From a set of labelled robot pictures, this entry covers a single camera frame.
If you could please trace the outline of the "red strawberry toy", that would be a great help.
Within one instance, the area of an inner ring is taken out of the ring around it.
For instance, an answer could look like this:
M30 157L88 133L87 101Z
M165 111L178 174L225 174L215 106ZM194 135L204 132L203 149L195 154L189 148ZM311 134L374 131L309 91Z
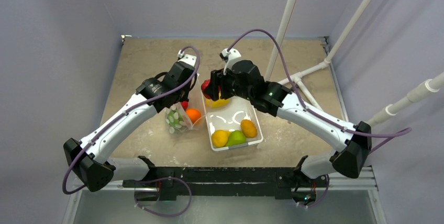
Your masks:
M201 91L202 91L202 94L203 94L203 96L206 98L206 99L212 99L211 98L211 96L209 96L205 91L206 91L206 89L207 89L207 87L209 86L209 84L210 84L210 80L205 80L202 84L201 84Z

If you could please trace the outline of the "red apple toy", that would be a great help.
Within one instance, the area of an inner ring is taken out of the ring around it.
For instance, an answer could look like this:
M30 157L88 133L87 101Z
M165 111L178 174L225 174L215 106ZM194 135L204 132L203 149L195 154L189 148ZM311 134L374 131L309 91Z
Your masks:
M188 109L188 101L182 101L182 102L180 102L180 104L184 110Z

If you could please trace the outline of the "orange toy fruit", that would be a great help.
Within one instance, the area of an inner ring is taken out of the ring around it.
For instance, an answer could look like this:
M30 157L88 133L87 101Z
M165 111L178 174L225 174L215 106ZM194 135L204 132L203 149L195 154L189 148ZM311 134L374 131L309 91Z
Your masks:
M189 108L185 111L192 124L199 124L202 120L202 113L195 108Z

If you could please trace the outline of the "clear zip top bag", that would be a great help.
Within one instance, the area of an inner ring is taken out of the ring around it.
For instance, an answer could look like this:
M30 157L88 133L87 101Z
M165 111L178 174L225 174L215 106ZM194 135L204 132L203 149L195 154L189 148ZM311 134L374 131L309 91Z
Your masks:
M201 130L205 127L205 104L204 97L201 92L201 78L197 74L197 80L194 87L188 94L187 109L196 109L201 116L196 118L195 122L186 113L186 109L182 104L176 103L170 108L165 109L165 122L167 123L168 132L171 134L182 134L189 130Z

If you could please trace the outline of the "green striped melon toy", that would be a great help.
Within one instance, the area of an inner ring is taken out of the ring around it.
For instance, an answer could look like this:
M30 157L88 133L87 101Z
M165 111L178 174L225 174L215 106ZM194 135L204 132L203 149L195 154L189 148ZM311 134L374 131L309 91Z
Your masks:
M168 124L169 133L179 133L187 129L187 124L177 109L167 109L165 111L165 121Z

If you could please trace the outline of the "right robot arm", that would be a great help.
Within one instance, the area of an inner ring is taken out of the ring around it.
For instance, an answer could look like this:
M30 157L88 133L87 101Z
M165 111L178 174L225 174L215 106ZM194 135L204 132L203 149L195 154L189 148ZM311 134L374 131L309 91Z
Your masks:
M226 71L211 71L203 93L212 100L243 98L256 110L297 124L329 144L330 152L300 160L294 171L299 185L306 186L321 175L335 172L358 178L371 151L368 124L355 125L304 103L289 88L265 81L250 60L241 60Z

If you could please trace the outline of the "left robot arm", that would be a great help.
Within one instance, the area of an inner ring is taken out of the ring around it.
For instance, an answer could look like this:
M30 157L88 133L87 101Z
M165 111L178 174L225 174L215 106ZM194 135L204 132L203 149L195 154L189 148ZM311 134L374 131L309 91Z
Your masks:
M191 81L197 78L199 60L185 56L169 71L144 80L129 101L102 126L77 141L68 139L63 150L69 165L83 183L96 192L111 181L136 180L144 187L153 185L156 172L147 158L110 160L114 150L142 123L177 102L187 100Z

